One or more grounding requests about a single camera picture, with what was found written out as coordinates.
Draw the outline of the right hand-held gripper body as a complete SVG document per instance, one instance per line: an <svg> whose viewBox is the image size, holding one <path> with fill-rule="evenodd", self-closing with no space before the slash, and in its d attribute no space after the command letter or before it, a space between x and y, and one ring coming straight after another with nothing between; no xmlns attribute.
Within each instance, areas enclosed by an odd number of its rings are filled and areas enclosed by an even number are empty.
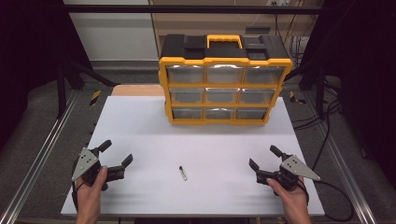
<svg viewBox="0 0 396 224"><path fill-rule="evenodd" d="M311 168L295 155L282 155L279 170L276 172L276 181L286 190L297 187L299 177L303 176L312 180L320 180Z"/></svg>

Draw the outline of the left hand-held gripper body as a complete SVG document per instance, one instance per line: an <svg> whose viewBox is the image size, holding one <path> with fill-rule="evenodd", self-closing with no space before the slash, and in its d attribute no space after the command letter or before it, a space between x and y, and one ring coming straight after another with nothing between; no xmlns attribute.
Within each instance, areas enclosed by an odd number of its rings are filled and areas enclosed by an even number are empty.
<svg viewBox="0 0 396 224"><path fill-rule="evenodd" d="M75 161L71 180L77 181L81 177L91 187L102 168L99 161L100 152L104 152L100 147L94 149L84 147Z"/></svg>

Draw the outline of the clear plastic drawer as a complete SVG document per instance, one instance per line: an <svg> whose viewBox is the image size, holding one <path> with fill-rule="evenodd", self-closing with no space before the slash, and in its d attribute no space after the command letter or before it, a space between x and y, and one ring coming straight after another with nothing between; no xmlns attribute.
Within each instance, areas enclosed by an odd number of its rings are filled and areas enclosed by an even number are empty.
<svg viewBox="0 0 396 224"><path fill-rule="evenodd" d="M232 119L234 109L230 107L208 107L205 110L207 119Z"/></svg>

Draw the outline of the yellow black organizer cabinet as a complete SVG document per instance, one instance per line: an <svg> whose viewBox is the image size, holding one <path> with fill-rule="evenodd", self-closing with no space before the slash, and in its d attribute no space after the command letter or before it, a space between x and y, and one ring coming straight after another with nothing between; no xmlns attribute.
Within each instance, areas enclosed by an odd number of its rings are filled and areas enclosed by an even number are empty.
<svg viewBox="0 0 396 224"><path fill-rule="evenodd" d="M282 66L283 75L279 80L276 98L271 103L270 111L263 121L258 120L174 120L171 118L170 93L166 67L168 65L215 65L235 64L241 66ZM163 88L164 111L172 124L232 124L263 125L268 122L271 110L276 105L277 97L282 91L285 77L291 71L293 62L286 52L282 40L276 35L241 36L241 35L167 35L163 42L159 59L159 80Z"/></svg>

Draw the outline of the person's right hand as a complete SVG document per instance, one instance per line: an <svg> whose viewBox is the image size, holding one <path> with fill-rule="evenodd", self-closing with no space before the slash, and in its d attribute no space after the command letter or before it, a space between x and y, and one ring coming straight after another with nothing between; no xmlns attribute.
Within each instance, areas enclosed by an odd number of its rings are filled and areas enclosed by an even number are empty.
<svg viewBox="0 0 396 224"><path fill-rule="evenodd" d="M267 178L266 181L280 197L287 217L297 218L308 215L306 196L301 189L287 191L272 178Z"/></svg>

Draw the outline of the person's left hand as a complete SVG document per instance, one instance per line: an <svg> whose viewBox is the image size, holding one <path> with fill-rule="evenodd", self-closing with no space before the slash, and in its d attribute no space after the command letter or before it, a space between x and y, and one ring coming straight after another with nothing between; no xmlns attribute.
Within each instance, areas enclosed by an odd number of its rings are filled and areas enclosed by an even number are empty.
<svg viewBox="0 0 396 224"><path fill-rule="evenodd" d="M78 211L99 209L101 205L102 186L105 184L107 177L107 167L103 166L99 170L94 183L89 186L79 177L78 185Z"/></svg>

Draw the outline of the tan wooden board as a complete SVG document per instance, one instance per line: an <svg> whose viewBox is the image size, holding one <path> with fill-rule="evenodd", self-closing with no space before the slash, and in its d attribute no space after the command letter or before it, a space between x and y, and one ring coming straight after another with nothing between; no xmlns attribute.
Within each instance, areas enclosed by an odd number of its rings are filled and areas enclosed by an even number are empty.
<svg viewBox="0 0 396 224"><path fill-rule="evenodd" d="M117 85L112 96L164 96L160 85Z"/></svg>

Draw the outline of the black metal stand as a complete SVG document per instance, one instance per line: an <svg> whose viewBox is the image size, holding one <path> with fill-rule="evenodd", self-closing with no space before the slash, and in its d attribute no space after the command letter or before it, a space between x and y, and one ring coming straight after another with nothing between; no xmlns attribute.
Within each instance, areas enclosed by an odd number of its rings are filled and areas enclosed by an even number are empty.
<svg viewBox="0 0 396 224"><path fill-rule="evenodd" d="M85 82L81 78L81 74L88 75L100 83L108 86L117 86L116 82L113 82L93 71L92 68L77 63L76 61L68 61L60 63L56 68L57 76L57 92L58 92L58 115L57 118L61 118L66 110L66 92L65 82L68 81L72 86L73 90L82 90Z"/></svg>
<svg viewBox="0 0 396 224"><path fill-rule="evenodd" d="M302 91L309 91L313 86L316 86L315 98L315 112L321 119L324 119L324 87L325 75L323 72L323 61L321 59L312 59L299 67L291 70L285 80L289 80L297 75L302 75L299 82L299 88Z"/></svg>

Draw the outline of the set of clear cabinet bins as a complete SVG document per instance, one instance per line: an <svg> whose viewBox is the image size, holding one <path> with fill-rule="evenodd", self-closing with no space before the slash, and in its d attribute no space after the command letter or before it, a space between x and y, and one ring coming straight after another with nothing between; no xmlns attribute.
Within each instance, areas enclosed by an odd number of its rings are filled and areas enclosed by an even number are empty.
<svg viewBox="0 0 396 224"><path fill-rule="evenodd" d="M282 66L168 65L171 118L174 120L263 121L276 98ZM208 107L234 109L232 119L207 119Z"/></svg>

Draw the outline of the white cabinet panel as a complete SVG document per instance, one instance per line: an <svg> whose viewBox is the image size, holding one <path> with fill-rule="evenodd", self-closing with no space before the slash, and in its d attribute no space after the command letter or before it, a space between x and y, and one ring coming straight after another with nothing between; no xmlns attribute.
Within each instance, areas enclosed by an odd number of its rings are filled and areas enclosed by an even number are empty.
<svg viewBox="0 0 396 224"><path fill-rule="evenodd" d="M158 50L148 13L70 13L91 61L156 61Z"/></svg>

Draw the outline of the black curtain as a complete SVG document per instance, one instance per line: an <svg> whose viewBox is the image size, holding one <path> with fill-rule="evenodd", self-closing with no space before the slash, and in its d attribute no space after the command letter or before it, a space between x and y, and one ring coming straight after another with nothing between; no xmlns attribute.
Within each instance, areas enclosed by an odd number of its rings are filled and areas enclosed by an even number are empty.
<svg viewBox="0 0 396 224"><path fill-rule="evenodd" d="M396 0L322 0L305 75L341 79L341 103L361 144L396 189Z"/></svg>
<svg viewBox="0 0 396 224"><path fill-rule="evenodd" d="M64 55L91 63L70 15L49 5L64 0L0 0L0 150L28 105L29 92L56 79Z"/></svg>

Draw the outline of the small black box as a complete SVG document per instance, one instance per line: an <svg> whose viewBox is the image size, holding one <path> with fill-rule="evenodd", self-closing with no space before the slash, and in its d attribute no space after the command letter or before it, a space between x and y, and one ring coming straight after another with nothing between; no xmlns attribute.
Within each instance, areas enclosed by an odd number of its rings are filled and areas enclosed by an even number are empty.
<svg viewBox="0 0 396 224"><path fill-rule="evenodd" d="M252 26L252 27L247 27L245 30L246 34L257 34L257 35L267 35L271 32L270 27L265 27L265 26Z"/></svg>

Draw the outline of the metal floor rail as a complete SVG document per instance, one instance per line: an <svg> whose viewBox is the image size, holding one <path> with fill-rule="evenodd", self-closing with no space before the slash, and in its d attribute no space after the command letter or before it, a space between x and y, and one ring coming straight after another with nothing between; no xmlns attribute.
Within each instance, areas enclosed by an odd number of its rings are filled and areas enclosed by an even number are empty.
<svg viewBox="0 0 396 224"><path fill-rule="evenodd" d="M48 157L54 148L63 128L66 124L71 111L73 110L76 100L80 95L80 91L71 91L66 102L64 113L55 120L44 144L40 148L33 164L27 172L25 178L21 182L17 192L14 194L11 202L8 204L5 212L0 216L0 224L14 224L23 208L29 194L32 191L35 182L46 164Z"/></svg>
<svg viewBox="0 0 396 224"><path fill-rule="evenodd" d="M325 120L319 121L311 128L305 128L301 133L304 155L308 157L309 161L314 161L318 158L320 150L325 150L327 155L325 161L330 162L331 170L336 172L338 182L343 185L346 198L352 205L352 216L357 216L360 224L377 224L375 216L366 202L356 178L352 174L330 133L329 115L331 107L338 106L338 99L329 93L326 93L324 98L328 101L323 106L323 109L326 111Z"/></svg>

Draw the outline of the black overhead frame beam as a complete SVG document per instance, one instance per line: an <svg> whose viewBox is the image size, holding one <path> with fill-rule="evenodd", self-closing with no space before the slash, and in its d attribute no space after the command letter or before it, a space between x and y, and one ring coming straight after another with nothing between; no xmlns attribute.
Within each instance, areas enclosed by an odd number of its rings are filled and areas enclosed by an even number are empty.
<svg viewBox="0 0 396 224"><path fill-rule="evenodd" d="M64 5L73 13L198 13L198 14L296 14L318 15L323 7L249 7L249 6L143 6L143 5Z"/></svg>

